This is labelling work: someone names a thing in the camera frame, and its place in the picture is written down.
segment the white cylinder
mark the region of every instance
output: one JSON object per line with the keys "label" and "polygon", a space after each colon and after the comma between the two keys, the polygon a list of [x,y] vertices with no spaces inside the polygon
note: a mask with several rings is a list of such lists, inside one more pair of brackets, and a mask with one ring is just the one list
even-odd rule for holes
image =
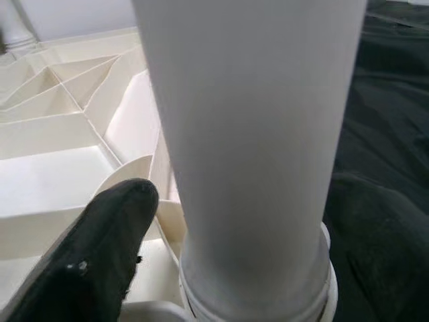
{"label": "white cylinder", "polygon": [[200,320],[315,321],[365,0],[135,0]]}
{"label": "white cylinder", "polygon": [[0,29],[9,51],[25,54],[36,46],[36,39],[23,24],[11,0],[0,0]]}

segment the white wall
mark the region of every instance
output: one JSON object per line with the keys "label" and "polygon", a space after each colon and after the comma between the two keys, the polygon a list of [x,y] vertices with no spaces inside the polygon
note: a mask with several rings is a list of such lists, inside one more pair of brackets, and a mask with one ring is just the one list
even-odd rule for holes
{"label": "white wall", "polygon": [[131,0],[15,0],[39,40],[135,26]]}

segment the black fabric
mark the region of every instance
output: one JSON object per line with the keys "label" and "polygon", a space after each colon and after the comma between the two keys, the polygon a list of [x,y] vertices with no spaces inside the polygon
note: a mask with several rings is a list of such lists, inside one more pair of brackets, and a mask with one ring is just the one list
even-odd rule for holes
{"label": "black fabric", "polygon": [[[427,7],[374,8],[429,21]],[[336,322],[429,321],[428,214],[429,33],[367,16],[324,216]]]}
{"label": "black fabric", "polygon": [[0,321],[116,321],[157,207],[158,192],[144,179],[98,194],[32,270]]}

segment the dark cloth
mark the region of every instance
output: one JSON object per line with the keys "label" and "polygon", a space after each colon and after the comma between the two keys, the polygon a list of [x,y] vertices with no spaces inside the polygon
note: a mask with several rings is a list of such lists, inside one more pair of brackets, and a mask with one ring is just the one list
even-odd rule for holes
{"label": "dark cloth", "polygon": [[[427,7],[374,7],[429,22]],[[429,321],[428,214],[429,32],[366,17],[324,215],[335,321]]]}

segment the white pipe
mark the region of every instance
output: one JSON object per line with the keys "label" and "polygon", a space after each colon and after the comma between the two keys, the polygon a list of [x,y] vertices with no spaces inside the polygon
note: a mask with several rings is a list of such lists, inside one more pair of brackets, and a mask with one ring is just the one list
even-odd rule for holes
{"label": "white pipe", "polygon": [[36,46],[11,0],[0,0],[0,30],[8,51],[22,55]]}
{"label": "white pipe", "polygon": [[320,230],[365,0],[134,0],[199,320],[315,321]]}

